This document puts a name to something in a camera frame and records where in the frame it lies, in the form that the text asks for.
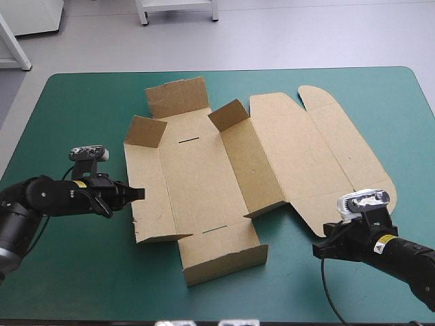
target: cardboard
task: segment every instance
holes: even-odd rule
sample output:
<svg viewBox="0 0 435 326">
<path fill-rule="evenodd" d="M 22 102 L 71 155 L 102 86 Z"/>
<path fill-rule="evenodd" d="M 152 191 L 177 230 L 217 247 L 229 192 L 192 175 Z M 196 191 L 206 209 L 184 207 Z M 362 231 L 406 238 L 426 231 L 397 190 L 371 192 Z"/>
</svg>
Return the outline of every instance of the cardboard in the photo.
<svg viewBox="0 0 435 326">
<path fill-rule="evenodd" d="M 339 221 L 337 198 L 365 188 L 386 190 L 389 210 L 396 189 L 343 108 L 325 90 L 301 86 L 307 110 L 284 93 L 250 98 L 251 120 L 285 201 L 318 236 Z"/>
<path fill-rule="evenodd" d="M 134 117 L 124 142 L 137 242 L 178 240 L 188 285 L 263 264 L 202 77 L 146 90 L 159 120 Z"/>
<path fill-rule="evenodd" d="M 330 94 L 299 89 L 211 112 L 203 77 L 146 90 L 153 119 L 135 116 L 124 142 L 137 242 L 178 240 L 188 285 L 263 264 L 251 219 L 291 203 L 318 235 L 340 219 L 338 197 L 391 179 Z"/>
</svg>

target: white furniture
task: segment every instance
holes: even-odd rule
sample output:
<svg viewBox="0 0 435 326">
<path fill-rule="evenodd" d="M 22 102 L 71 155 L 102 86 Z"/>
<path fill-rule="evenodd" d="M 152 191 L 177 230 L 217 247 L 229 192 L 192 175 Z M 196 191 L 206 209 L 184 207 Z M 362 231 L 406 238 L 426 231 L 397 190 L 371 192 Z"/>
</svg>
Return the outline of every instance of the white furniture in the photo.
<svg viewBox="0 0 435 326">
<path fill-rule="evenodd" d="M 32 64 L 0 14 L 0 68 L 30 70 Z"/>
<path fill-rule="evenodd" d="M 0 13 L 15 36 L 58 31 L 63 0 L 0 0 Z"/>
<path fill-rule="evenodd" d="M 213 21 L 219 20 L 218 0 L 136 0 L 137 12 L 142 25 L 148 25 L 148 12 L 167 10 L 211 9 Z"/>
</svg>

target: robotic arm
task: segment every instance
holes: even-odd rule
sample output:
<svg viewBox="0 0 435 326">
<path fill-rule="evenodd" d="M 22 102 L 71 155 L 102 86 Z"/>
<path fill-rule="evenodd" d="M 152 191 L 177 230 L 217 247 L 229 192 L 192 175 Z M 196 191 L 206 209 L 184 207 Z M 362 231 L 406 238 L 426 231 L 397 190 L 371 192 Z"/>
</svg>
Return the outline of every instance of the robotic arm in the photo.
<svg viewBox="0 0 435 326">
<path fill-rule="evenodd" d="M 103 146 L 74 148 L 69 158 L 75 162 L 72 181 L 42 175 L 0 192 L 0 284 L 20 266 L 44 215 L 94 213 L 109 218 L 129 202 L 145 198 L 144 189 L 97 172 L 97 162 L 109 158 Z"/>
<path fill-rule="evenodd" d="M 389 196 L 365 189 L 338 199 L 342 221 L 324 224 L 326 241 L 313 245 L 317 258 L 361 261 L 408 283 L 435 312 L 435 251 L 398 237 L 387 210 Z"/>
</svg>

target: black robotic arm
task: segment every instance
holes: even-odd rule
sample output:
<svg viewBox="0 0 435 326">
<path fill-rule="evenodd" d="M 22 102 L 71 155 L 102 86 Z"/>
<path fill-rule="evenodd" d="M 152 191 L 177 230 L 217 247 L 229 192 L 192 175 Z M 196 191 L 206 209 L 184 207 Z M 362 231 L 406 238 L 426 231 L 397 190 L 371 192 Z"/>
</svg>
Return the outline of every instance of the black robotic arm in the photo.
<svg viewBox="0 0 435 326">
<path fill-rule="evenodd" d="M 145 198 L 144 189 L 134 189 L 109 175 L 97 172 L 97 162 L 108 159 L 103 146 L 76 147 L 72 181 L 47 176 L 30 178 L 0 192 L 0 284 L 17 269 L 28 253 L 44 215 L 98 214 L 111 217 L 134 200 Z"/>
</svg>

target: gray floor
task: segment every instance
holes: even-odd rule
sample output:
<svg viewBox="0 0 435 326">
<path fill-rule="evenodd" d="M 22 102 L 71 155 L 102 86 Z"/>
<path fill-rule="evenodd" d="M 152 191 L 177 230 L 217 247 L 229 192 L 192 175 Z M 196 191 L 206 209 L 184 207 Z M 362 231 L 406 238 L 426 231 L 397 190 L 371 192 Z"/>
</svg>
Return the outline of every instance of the gray floor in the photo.
<svg viewBox="0 0 435 326">
<path fill-rule="evenodd" d="M 435 107 L 435 1 L 220 0 L 220 5 L 216 23 L 208 12 L 177 12 L 150 14 L 144 27 L 134 0 L 65 0 L 59 34 L 20 40 L 33 69 L 0 129 L 0 176 L 47 78 L 61 72 L 400 65 L 415 72 Z M 0 98 L 5 106 L 13 97 L 13 91 L 6 93 Z"/>
<path fill-rule="evenodd" d="M 0 70 L 0 128 L 14 102 L 26 73 L 18 69 Z"/>
</svg>

